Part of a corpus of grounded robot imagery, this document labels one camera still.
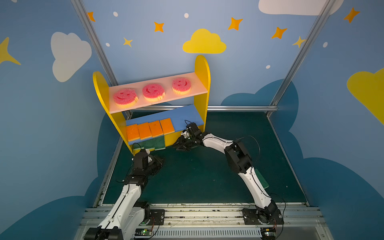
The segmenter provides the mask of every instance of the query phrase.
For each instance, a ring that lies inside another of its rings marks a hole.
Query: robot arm
[[[142,149],[133,157],[133,161],[132,174],[124,179],[122,192],[113,208],[97,228],[90,228],[87,231],[84,240],[131,239],[137,226],[145,219],[147,224],[152,224],[149,205],[146,202],[136,201],[147,185],[148,176],[155,175],[162,167],[164,160],[149,155],[149,152]]]
[[[243,179],[251,192],[258,210],[257,219],[261,224],[269,224],[274,218],[281,218],[275,202],[256,176],[250,154],[241,141],[226,140],[211,133],[201,132],[195,123],[190,123],[173,146],[176,150],[189,151],[199,145],[225,154],[231,170]]]

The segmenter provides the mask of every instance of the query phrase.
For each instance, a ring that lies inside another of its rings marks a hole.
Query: blue shelf board
[[[175,132],[179,132],[185,129],[185,127],[187,126],[187,124],[185,123],[185,120],[187,120],[188,124],[189,124],[188,121],[191,121],[196,123],[197,126],[204,124],[195,105],[192,104],[182,108],[176,108],[176,109],[172,109],[172,110],[168,110],[160,113],[154,113],[151,115],[127,120],[127,126],[133,125],[133,124],[142,124],[145,122],[154,122],[156,120],[163,120],[166,118],[171,119]],[[143,142],[149,139],[152,139],[152,137],[144,140],[140,140],[140,139],[135,140],[128,143],[129,145],[132,145],[135,142]]]

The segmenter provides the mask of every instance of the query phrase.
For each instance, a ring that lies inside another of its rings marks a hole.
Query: orange sponge
[[[159,121],[154,121],[149,123],[149,128],[151,129],[152,137],[158,137],[163,135],[163,130]]]
[[[160,120],[161,127],[163,128],[164,134],[175,132],[175,129],[173,128],[172,121],[170,118]]]
[[[127,138],[129,142],[140,139],[137,124],[127,126]]]
[[[139,134],[140,134],[141,140],[152,137],[151,129],[149,128],[149,123],[145,122],[145,123],[139,124],[137,127],[139,128]]]

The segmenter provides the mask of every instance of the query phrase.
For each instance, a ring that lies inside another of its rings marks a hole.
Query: vent grille
[[[260,228],[163,228],[159,229],[154,238],[245,238],[261,237]]]

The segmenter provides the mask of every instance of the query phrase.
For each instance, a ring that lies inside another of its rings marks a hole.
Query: dark blue cloud
[[[277,80],[272,83],[265,85],[262,89],[257,91],[257,93],[235,93],[226,97],[221,105],[239,105],[239,106],[265,106],[269,105],[280,87],[280,84],[283,80]]]
[[[98,177],[90,184],[85,196],[64,197],[35,209],[1,233],[0,240],[73,239],[85,208],[93,205],[119,137],[116,128],[105,114],[98,136]]]
[[[362,228],[375,233],[369,239],[382,239],[384,210],[380,206],[384,198],[344,165],[324,158],[303,158],[298,141],[289,132],[298,103],[296,88],[291,83],[271,121],[309,204],[319,206],[334,239],[360,240],[356,230]]]

